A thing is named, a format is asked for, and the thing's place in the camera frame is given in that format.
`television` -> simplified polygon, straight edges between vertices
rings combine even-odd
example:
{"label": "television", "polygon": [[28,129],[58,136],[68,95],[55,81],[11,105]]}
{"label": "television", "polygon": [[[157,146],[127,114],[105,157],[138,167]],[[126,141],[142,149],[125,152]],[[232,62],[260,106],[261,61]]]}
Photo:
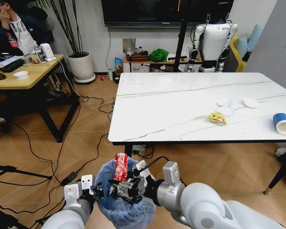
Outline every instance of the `television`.
{"label": "television", "polygon": [[[102,0],[105,27],[175,27],[185,17],[187,0]],[[225,21],[234,0],[192,0],[188,27]]]}

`man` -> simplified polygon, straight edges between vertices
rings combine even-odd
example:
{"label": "man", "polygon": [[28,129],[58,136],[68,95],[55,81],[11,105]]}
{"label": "man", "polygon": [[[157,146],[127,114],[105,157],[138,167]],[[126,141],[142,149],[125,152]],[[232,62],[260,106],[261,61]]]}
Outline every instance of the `man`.
{"label": "man", "polygon": [[[0,50],[14,55],[19,55],[19,49],[23,55],[34,53],[34,46],[50,43],[53,41],[53,34],[31,16],[17,14],[12,8],[16,2],[0,0]],[[16,39],[19,49],[11,46],[7,33]]]}

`white plant pot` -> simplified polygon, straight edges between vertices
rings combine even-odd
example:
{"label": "white plant pot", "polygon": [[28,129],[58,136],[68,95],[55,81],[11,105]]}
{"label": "white plant pot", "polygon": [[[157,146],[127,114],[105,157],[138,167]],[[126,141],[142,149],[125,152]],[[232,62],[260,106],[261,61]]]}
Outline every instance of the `white plant pot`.
{"label": "white plant pot", "polygon": [[73,53],[70,53],[67,55],[67,59],[75,81],[78,80],[83,82],[89,82],[95,79],[95,75],[93,73],[92,59],[90,53],[83,53],[87,55],[79,58],[71,57]]}

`plastic bag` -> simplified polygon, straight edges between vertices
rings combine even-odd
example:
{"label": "plastic bag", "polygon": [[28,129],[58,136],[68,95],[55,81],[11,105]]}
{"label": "plastic bag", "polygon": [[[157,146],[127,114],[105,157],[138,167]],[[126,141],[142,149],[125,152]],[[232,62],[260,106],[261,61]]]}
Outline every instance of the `plastic bag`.
{"label": "plastic bag", "polygon": [[[137,161],[128,158],[128,171],[132,170]],[[109,179],[113,179],[115,173],[115,163],[113,160],[104,164],[95,180],[95,183],[102,183],[104,198],[97,201],[101,212],[118,229],[144,229],[153,220],[156,206],[149,198],[143,197],[138,204],[129,204],[122,198],[109,195],[111,184]]]}

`blue paper cup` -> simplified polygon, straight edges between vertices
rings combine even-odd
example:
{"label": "blue paper cup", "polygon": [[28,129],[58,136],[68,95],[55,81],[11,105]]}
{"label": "blue paper cup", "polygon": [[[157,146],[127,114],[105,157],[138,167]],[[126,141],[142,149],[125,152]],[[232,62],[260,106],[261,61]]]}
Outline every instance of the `blue paper cup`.
{"label": "blue paper cup", "polygon": [[276,126],[277,132],[286,135],[286,114],[277,113],[273,116],[273,123]]}

